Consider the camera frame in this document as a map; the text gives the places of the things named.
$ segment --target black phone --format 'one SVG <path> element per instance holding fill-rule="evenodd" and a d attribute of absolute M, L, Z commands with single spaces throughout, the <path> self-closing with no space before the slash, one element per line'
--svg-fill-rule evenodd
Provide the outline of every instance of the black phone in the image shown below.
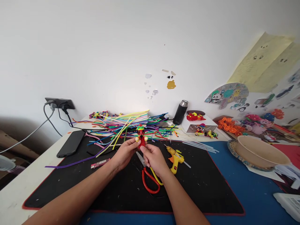
<path fill-rule="evenodd" d="M 56 157 L 58 158 L 64 158 L 67 156 L 70 156 L 74 154 L 78 148 L 78 145 L 80 144 L 85 132 L 80 131 L 73 131 L 66 141 L 66 143 L 63 145 L 63 147 L 60 149 L 60 151 L 57 153 Z"/>

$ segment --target glue gun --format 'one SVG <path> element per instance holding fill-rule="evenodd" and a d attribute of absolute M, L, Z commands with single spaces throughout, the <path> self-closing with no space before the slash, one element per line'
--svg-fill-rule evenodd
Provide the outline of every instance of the glue gun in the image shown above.
<path fill-rule="evenodd" d="M 180 155 L 177 151 L 175 151 L 173 148 L 171 148 L 170 146 L 165 145 L 168 152 L 172 155 L 171 158 L 169 158 L 169 160 L 173 163 L 173 166 L 171 168 L 171 171 L 173 174 L 176 174 L 177 172 L 177 167 L 178 167 L 178 162 L 179 163 L 185 163 L 189 168 L 191 168 L 185 161 L 184 161 L 184 157 L 182 155 Z"/>

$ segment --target blue tablecloth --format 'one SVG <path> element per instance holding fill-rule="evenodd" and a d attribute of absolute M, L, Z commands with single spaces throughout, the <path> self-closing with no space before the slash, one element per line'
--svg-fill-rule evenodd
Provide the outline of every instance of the blue tablecloth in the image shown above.
<path fill-rule="evenodd" d="M 220 152 L 209 153 L 243 205 L 245 216 L 207 216 L 211 224 L 298 224 L 276 201 L 283 191 L 269 178 L 247 170 L 228 150 L 227 142 L 205 142 Z M 82 224 L 175 224 L 173 215 L 118 214 L 88 212 Z"/>

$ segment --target silver bottle cap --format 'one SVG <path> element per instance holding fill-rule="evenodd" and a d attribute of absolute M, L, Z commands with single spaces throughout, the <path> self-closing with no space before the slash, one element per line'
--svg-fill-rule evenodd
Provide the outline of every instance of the silver bottle cap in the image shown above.
<path fill-rule="evenodd" d="M 183 106 L 183 107 L 187 107 L 188 106 L 188 101 L 182 100 L 180 105 Z"/>

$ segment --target panda sticker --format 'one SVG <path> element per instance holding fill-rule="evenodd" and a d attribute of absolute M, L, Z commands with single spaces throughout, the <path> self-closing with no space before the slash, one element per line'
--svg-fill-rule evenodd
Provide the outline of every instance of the panda sticker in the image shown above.
<path fill-rule="evenodd" d="M 218 103 L 221 98 L 222 98 L 222 94 L 215 93 L 213 94 L 212 99 L 210 100 L 209 103 Z"/>

